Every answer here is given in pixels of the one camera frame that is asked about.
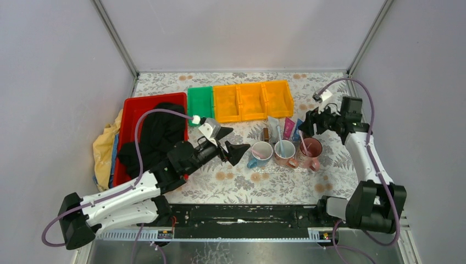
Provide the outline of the blue toothpaste tube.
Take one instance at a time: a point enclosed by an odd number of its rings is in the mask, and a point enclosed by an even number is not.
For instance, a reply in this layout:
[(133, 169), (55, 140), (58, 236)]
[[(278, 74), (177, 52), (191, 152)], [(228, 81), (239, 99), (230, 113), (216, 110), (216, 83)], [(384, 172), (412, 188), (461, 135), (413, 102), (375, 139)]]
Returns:
[(293, 132), (293, 136), (292, 136), (292, 141), (293, 142), (298, 142), (298, 141), (301, 140), (299, 126), (302, 123), (303, 123), (303, 120), (298, 118), (297, 121), (296, 121), (296, 124), (295, 124), (295, 129), (294, 129), (294, 132)]

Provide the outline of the pink toothpaste tube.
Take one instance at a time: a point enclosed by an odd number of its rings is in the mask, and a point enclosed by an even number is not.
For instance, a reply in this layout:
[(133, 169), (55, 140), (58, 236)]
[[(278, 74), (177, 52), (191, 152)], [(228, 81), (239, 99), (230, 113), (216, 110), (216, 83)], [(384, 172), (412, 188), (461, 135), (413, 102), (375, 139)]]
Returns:
[(295, 122), (291, 118), (286, 117), (285, 122), (284, 122), (284, 132), (282, 134), (282, 138), (284, 140), (290, 139), (290, 137), (292, 136), (294, 127), (295, 127)]

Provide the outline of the pink toothbrush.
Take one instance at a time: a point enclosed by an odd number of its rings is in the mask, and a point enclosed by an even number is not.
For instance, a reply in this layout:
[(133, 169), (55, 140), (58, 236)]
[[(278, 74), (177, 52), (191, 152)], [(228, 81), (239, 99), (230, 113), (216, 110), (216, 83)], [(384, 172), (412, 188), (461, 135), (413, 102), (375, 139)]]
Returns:
[(252, 154), (255, 155), (258, 159), (263, 159), (263, 158), (264, 158), (264, 156), (263, 156), (260, 152), (258, 152), (257, 150), (255, 150), (253, 147), (251, 147), (251, 152), (252, 152)]
[(300, 139), (301, 139), (301, 144), (303, 146), (303, 151), (306, 154), (306, 156), (310, 157), (311, 153), (308, 151), (308, 146), (306, 145), (306, 142), (304, 140), (304, 136), (301, 130), (298, 131)]

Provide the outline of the floral orange-handled mug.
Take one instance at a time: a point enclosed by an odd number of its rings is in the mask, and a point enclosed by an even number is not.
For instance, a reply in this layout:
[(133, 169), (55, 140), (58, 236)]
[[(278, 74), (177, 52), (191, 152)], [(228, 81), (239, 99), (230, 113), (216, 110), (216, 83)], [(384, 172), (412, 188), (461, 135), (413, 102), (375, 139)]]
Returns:
[(288, 166), (290, 168), (297, 168), (299, 162), (295, 159), (296, 147), (288, 141), (282, 140), (274, 146), (274, 159), (279, 166)]

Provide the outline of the white toothpaste tube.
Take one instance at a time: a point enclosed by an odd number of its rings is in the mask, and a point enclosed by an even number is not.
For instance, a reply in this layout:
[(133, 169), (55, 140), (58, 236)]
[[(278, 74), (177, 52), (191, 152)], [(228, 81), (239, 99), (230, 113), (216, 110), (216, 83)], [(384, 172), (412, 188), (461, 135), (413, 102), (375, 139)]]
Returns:
[(278, 142), (279, 141), (279, 135), (280, 135), (280, 123), (277, 118), (268, 116), (268, 122), (270, 125), (270, 130), (272, 134), (272, 140), (273, 142)]

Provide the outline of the blue ceramic mug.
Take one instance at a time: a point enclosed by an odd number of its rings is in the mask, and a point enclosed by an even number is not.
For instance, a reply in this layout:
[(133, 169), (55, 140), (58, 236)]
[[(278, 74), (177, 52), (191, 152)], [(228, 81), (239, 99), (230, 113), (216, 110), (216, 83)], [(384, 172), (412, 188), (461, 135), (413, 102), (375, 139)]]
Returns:
[(256, 142), (251, 147), (251, 157), (247, 168), (265, 167), (271, 160), (274, 150), (271, 144), (265, 141)]

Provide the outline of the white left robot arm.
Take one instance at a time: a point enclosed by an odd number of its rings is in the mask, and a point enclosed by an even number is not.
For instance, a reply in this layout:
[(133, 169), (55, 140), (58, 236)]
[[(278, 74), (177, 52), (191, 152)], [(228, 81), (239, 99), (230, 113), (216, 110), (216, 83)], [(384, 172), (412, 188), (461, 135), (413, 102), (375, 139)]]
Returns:
[(216, 157), (235, 166), (251, 147), (229, 141), (221, 144), (219, 139), (232, 131), (232, 128), (222, 127), (218, 136), (199, 138), (196, 147), (188, 141), (177, 142), (166, 158), (142, 173), (141, 179), (95, 195), (67, 195), (59, 210), (65, 248), (78, 249), (107, 230), (141, 223), (157, 226), (170, 223), (173, 213), (164, 195), (184, 185), (184, 176)]

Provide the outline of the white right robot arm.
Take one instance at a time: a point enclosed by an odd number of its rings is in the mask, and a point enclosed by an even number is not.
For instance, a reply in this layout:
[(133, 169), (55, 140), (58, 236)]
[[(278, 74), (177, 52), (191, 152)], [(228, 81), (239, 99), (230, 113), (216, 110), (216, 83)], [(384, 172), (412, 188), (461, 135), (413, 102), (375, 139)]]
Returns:
[(353, 229), (396, 233), (407, 192), (393, 182), (381, 164), (370, 125), (362, 121), (362, 99), (345, 96), (340, 110), (332, 111), (322, 97), (313, 98), (319, 106), (306, 113), (299, 130), (307, 138), (335, 132), (350, 154), (359, 180), (349, 199), (323, 196), (318, 201), (317, 223), (328, 227), (341, 219)]

